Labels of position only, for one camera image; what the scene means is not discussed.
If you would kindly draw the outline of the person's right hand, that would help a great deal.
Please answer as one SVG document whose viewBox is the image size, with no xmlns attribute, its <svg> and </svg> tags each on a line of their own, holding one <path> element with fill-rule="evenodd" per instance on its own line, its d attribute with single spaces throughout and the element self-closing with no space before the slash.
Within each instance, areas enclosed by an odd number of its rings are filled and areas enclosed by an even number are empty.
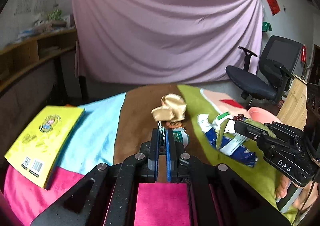
<svg viewBox="0 0 320 226">
<path fill-rule="evenodd" d="M 281 175 L 280 177 L 280 183 L 278 187 L 276 188 L 276 197 L 277 198 L 284 198 L 287 194 L 287 188 L 289 187 L 289 183 L 291 180 L 289 180 L 285 175 Z M 308 209 L 310 206 L 315 203 L 318 195 L 318 183 L 314 183 L 310 181 L 307 186 L 302 188 L 301 193 L 299 196 L 295 199 L 292 206 L 301 212 L 304 212 L 306 209 Z"/>
</svg>

